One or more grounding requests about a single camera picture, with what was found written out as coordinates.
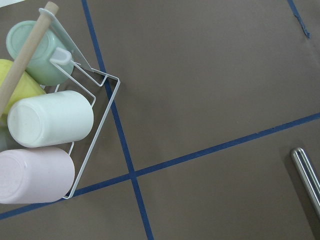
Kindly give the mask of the white cup on rack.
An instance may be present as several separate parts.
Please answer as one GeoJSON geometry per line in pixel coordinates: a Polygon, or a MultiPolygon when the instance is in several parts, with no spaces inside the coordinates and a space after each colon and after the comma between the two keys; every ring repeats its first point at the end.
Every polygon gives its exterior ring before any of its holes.
{"type": "Polygon", "coordinates": [[[20,145],[45,147],[84,139],[92,130],[94,113],[82,94],[65,90],[17,101],[7,124],[20,145]]]}

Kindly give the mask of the green cup on rack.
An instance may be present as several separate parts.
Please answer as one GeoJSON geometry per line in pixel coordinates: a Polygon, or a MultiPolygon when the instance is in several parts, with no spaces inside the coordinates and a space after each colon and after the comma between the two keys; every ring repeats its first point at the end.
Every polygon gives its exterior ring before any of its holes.
{"type": "MultiPolygon", "coordinates": [[[[6,36],[6,48],[13,59],[18,56],[35,23],[34,20],[22,21],[9,30],[6,36]]],[[[54,32],[48,29],[26,67],[26,72],[41,85],[56,86],[68,79],[50,62],[56,48],[66,49],[54,32]]]]}

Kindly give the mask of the yellow cup on rack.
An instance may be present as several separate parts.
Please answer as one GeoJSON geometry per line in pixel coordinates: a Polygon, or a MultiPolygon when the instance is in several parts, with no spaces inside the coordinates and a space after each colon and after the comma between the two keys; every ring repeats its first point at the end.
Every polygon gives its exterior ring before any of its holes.
{"type": "MultiPolygon", "coordinates": [[[[6,75],[8,74],[13,62],[7,59],[0,60],[0,84],[2,85],[6,75]]],[[[19,100],[45,95],[46,92],[41,86],[27,73],[24,72],[13,91],[8,104],[6,105],[3,114],[0,117],[0,126],[6,127],[8,125],[8,114],[11,107],[19,100]]]]}

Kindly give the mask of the pink cup on rack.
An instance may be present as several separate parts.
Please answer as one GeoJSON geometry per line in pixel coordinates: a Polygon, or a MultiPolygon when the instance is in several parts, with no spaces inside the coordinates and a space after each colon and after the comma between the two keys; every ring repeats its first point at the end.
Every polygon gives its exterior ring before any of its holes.
{"type": "Polygon", "coordinates": [[[60,148],[12,149],[0,153],[2,204],[55,202],[69,192],[74,178],[74,162],[60,148]]]}

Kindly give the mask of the steel muddler black tip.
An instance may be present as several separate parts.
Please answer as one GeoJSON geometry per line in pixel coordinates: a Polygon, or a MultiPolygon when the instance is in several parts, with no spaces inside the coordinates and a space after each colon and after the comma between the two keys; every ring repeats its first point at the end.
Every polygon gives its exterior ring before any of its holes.
{"type": "Polygon", "coordinates": [[[292,149],[290,155],[316,215],[320,218],[320,180],[317,172],[303,148],[292,149]]]}

